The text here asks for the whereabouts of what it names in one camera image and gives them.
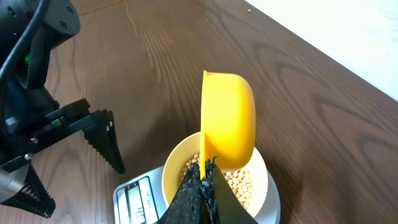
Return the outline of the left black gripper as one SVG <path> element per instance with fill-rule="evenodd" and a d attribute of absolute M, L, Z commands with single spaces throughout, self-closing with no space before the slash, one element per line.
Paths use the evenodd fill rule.
<path fill-rule="evenodd" d="M 25 156 L 82 129 L 88 143 L 110 166 L 119 174 L 125 173 L 112 111 L 90 114 L 84 98 L 60 107 L 46 88 L 26 90 L 14 78 L 7 83 L 2 105 L 1 121 L 7 134 L 1 135 L 1 205 L 50 218 L 55 200 Z"/>

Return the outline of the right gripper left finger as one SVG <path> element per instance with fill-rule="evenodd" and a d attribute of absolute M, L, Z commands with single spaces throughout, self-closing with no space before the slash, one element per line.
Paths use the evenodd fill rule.
<path fill-rule="evenodd" d="M 200 166 L 193 163 L 183 176 L 172 203 L 157 223 L 203 224 L 207 222 L 205 192 Z"/>

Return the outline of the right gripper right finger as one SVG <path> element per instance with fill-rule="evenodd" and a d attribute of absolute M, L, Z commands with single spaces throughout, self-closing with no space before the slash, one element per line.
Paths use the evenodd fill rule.
<path fill-rule="evenodd" d="M 205 162 L 203 178 L 204 223 L 257 224 L 243 208 L 216 164 L 216 156 Z"/>

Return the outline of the yellow measuring scoop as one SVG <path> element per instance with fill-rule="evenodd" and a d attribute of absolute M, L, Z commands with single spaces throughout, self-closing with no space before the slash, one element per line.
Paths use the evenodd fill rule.
<path fill-rule="evenodd" d="M 203 72 L 200 118 L 200 177 L 206 161 L 222 171 L 244 167 L 254 150 L 256 109 L 250 84 L 233 73 Z"/>

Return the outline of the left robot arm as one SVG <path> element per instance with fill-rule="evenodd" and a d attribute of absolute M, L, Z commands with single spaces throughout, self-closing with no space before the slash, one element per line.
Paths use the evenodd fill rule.
<path fill-rule="evenodd" d="M 1 2 L 1 204 L 50 218 L 55 200 L 31 160 L 82 131 L 118 173 L 125 167 L 111 111 L 90 111 L 81 99 L 61 106 L 45 88 L 50 53 L 80 31 L 70 1 Z"/>

